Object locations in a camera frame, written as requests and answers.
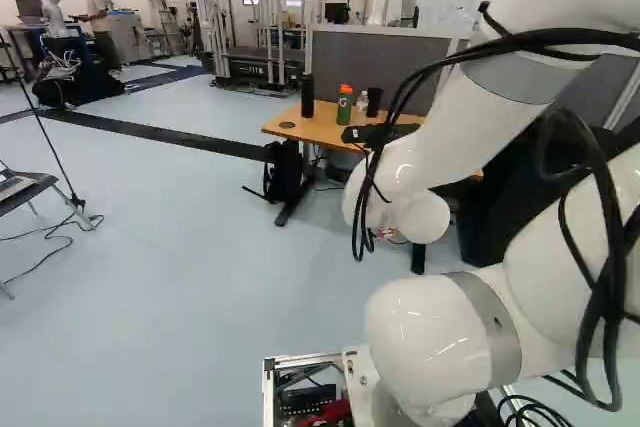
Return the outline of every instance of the light blue floor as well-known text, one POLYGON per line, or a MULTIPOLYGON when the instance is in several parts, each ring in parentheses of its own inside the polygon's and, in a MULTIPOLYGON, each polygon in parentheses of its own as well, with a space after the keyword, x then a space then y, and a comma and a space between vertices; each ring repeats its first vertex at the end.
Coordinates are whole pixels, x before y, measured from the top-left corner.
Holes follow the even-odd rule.
MULTIPOLYGON (((31 94, 31 88, 27 89, 34 105, 38 105, 38 99, 31 94)), ((18 84, 0 85, 0 117, 28 109, 24 93, 18 84)))
MULTIPOLYGON (((208 77, 107 99, 83 112, 264 143, 259 126, 291 100, 210 88, 208 77)), ((25 105, 14 106, 24 110, 25 105)), ((353 261, 339 191, 314 192, 284 229, 258 187, 261 165, 45 120, 97 232, 0 296, 0 419, 17 427, 262 425, 264 357, 337 351, 364 341, 367 298, 409 274, 406 248, 353 261)), ((57 173, 34 118, 0 125, 0 157, 57 173)), ((0 218, 0 236, 66 214, 50 192, 0 218)), ((0 275, 58 244, 0 243, 0 275)), ((464 268, 453 232, 428 250, 428 273, 464 268)), ((621 364, 626 408, 596 412, 543 381, 522 386, 576 425, 631 425, 640 372, 621 364)))
POLYGON ((190 57, 188 55, 177 55, 169 59, 156 60, 154 63, 160 64, 160 65, 173 65, 175 67, 187 67, 188 65, 195 65, 195 66, 202 65, 202 62, 200 62, 197 58, 190 57))

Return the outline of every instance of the green bottle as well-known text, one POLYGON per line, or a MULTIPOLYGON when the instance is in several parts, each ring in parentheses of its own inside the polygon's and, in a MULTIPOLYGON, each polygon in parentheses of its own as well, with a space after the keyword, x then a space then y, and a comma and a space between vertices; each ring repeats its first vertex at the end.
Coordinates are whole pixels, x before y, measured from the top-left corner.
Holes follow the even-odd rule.
POLYGON ((353 105, 353 87, 349 84, 340 85, 340 96, 338 97, 338 125, 349 125, 351 120, 351 106, 353 105))

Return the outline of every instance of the computer monitor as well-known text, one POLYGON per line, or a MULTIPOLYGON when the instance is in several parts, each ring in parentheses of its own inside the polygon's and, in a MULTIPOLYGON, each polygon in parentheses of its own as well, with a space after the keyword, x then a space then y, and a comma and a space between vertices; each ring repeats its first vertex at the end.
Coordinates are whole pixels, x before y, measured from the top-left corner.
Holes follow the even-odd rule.
POLYGON ((40 0, 16 0, 18 13, 25 17, 42 17, 42 2, 40 0))
POLYGON ((349 5, 344 2, 327 2, 324 4, 324 18, 332 24, 349 22, 349 5))

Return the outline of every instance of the laptop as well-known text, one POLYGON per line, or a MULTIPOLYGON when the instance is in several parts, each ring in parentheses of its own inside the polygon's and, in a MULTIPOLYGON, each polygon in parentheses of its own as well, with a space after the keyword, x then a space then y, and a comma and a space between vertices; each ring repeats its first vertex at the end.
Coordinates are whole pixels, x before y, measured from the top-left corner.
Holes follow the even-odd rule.
POLYGON ((18 18, 27 25, 42 24, 42 2, 40 0, 16 0, 18 18))
POLYGON ((37 184, 35 180, 18 175, 9 169, 0 171, 0 202, 35 184, 37 184))

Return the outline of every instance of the black cup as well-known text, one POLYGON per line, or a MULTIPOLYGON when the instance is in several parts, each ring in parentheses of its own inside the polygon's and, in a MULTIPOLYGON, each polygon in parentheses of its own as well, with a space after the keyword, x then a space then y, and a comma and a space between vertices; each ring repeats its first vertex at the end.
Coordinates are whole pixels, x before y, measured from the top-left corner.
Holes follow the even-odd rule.
POLYGON ((369 106, 367 107, 367 117, 377 117, 382 102, 382 94, 384 89, 380 87, 369 87, 367 90, 369 96, 369 106))

